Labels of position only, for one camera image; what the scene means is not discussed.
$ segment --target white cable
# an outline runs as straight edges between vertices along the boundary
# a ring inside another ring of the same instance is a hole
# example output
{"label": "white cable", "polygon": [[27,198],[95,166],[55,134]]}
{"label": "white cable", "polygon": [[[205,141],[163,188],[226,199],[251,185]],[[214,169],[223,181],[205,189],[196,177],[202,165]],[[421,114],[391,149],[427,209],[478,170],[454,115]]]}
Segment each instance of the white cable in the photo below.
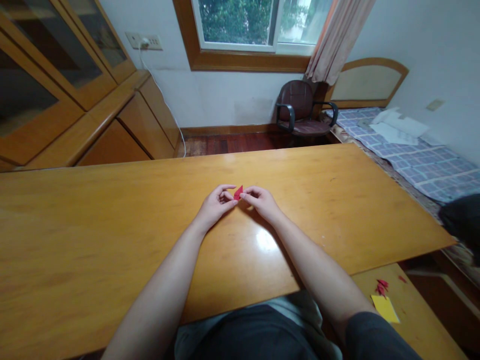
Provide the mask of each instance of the white cable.
{"label": "white cable", "polygon": [[[141,61],[142,68],[146,68],[148,70],[148,72],[151,75],[151,78],[155,82],[156,87],[160,90],[160,92],[162,92],[162,89],[160,88],[157,80],[155,80],[155,76],[152,74],[152,71],[150,70],[150,68],[147,66],[147,64],[144,62],[144,59],[142,58],[142,48],[141,48],[141,46],[142,46],[142,44],[140,44],[140,46],[138,47],[138,54],[140,55],[140,61]],[[182,133],[182,129],[180,128],[180,125],[177,122],[177,119],[175,118],[174,113],[172,112],[172,109],[170,108],[170,106],[167,104],[166,101],[165,101],[165,105],[168,108],[168,110],[170,110],[170,114],[173,117],[173,121],[175,121],[175,124],[178,127],[178,131],[180,131],[181,141],[183,142],[183,157],[185,157],[185,156],[187,156],[187,146],[185,145],[184,134]]]}

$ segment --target white paper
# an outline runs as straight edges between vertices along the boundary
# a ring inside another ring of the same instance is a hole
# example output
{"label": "white paper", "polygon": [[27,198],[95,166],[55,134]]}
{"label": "white paper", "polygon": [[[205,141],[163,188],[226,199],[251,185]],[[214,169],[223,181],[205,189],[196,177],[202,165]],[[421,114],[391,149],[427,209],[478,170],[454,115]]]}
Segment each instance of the white paper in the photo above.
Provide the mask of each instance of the white paper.
{"label": "white paper", "polygon": [[426,142],[430,146],[441,146],[441,145],[446,145],[445,141],[440,140],[438,137],[435,137],[432,134],[425,133],[423,134],[420,139],[422,139],[424,142]]}
{"label": "white paper", "polygon": [[371,121],[370,125],[375,125],[378,123],[381,123],[384,121],[389,116],[396,117],[397,119],[402,115],[397,110],[400,109],[398,106],[397,107],[392,107],[391,109],[382,111],[379,113],[375,118]]}
{"label": "white paper", "polygon": [[377,133],[382,135],[386,141],[392,144],[403,145],[418,145],[418,137],[414,137],[406,132],[400,131],[384,122],[370,125],[370,127]]}
{"label": "white paper", "polygon": [[400,119],[398,117],[394,117],[392,114],[384,119],[383,122],[391,127],[394,127],[395,129],[413,136],[414,138],[422,136],[430,129],[429,126],[424,125],[421,122],[412,119],[411,117]]}

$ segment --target curtain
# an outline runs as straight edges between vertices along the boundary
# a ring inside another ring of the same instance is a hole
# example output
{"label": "curtain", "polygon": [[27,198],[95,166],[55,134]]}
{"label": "curtain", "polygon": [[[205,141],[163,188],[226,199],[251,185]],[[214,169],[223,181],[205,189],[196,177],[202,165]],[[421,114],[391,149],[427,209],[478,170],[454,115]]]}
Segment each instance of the curtain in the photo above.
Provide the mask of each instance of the curtain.
{"label": "curtain", "polygon": [[306,69],[314,83],[335,84],[375,0],[333,0]]}

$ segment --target blue checkered sheet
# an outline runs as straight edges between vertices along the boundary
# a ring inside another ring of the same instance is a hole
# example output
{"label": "blue checkered sheet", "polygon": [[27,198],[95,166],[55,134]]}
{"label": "blue checkered sheet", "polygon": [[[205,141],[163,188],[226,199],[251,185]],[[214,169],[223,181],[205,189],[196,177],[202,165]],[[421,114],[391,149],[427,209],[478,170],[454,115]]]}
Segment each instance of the blue checkered sheet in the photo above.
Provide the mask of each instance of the blue checkered sheet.
{"label": "blue checkered sheet", "polygon": [[[480,168],[446,146],[430,146],[421,139],[416,146],[389,143],[375,131],[357,126],[359,120],[373,119],[381,111],[379,107],[340,110],[337,124],[437,202],[480,193]],[[326,113],[332,116],[331,110]]]}

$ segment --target wooden floor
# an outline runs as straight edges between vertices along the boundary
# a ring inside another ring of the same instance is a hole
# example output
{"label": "wooden floor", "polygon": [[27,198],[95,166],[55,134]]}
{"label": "wooden floor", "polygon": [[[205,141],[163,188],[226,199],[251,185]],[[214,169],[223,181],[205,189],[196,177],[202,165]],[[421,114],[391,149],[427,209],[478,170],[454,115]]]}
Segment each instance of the wooden floor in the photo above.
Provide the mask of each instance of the wooden floor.
{"label": "wooden floor", "polygon": [[[292,147],[294,137],[284,132],[260,132],[248,134],[186,136],[186,156],[204,156],[217,154],[243,153],[259,150],[284,149]],[[312,146],[335,144],[331,136],[313,139],[297,138],[295,146]],[[183,144],[180,143],[178,158],[184,155]]]}

